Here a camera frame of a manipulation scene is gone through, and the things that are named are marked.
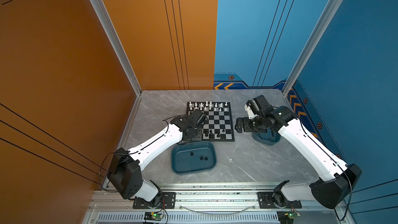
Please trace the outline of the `teal tray with white pieces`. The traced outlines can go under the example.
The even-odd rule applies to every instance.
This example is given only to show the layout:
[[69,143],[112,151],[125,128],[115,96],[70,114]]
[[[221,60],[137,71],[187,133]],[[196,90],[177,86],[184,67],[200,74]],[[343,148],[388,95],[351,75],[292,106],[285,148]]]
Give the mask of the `teal tray with white pieces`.
[[261,133],[253,133],[252,137],[255,141],[268,146],[277,144],[281,139],[281,135],[272,130]]

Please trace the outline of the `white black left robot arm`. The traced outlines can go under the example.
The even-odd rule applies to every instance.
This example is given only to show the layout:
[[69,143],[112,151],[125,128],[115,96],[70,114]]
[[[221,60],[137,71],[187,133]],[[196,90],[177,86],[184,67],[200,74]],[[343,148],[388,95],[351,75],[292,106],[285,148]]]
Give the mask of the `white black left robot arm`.
[[162,201],[162,190],[152,180],[145,180],[142,171],[158,155],[169,147],[180,143],[184,138],[194,138],[199,133],[206,115],[194,110],[189,115],[175,116],[166,127],[152,138],[138,146],[119,148],[112,155],[106,178],[125,200],[140,198],[151,207]]

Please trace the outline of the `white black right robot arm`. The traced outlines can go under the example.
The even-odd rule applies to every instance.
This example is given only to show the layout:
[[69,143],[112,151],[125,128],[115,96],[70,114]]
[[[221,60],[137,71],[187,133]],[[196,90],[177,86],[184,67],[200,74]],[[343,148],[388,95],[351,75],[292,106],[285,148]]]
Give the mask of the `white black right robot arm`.
[[272,106],[264,95],[248,100],[245,111],[248,116],[236,120],[238,133],[260,134],[270,130],[278,134],[304,156],[318,175],[314,182],[285,180],[277,185],[272,194],[277,208],[293,208],[292,204],[299,201],[317,201],[328,209],[336,209],[345,198],[351,199],[362,170],[327,149],[295,112],[286,106]]

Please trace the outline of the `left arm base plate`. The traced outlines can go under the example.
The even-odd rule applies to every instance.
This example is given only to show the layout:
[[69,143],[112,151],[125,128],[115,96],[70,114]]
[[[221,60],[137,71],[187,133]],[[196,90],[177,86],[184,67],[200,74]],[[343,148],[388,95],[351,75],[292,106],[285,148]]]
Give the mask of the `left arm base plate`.
[[147,202],[142,198],[135,198],[133,202],[134,209],[174,209],[176,202],[176,193],[172,191],[162,192],[159,203]]

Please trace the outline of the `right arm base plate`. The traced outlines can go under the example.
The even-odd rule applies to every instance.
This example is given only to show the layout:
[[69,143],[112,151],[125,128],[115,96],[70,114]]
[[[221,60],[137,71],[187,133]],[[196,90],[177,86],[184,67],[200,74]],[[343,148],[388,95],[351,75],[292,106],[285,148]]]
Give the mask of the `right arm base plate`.
[[273,191],[258,192],[257,197],[260,209],[302,208],[300,201],[288,201],[282,195]]

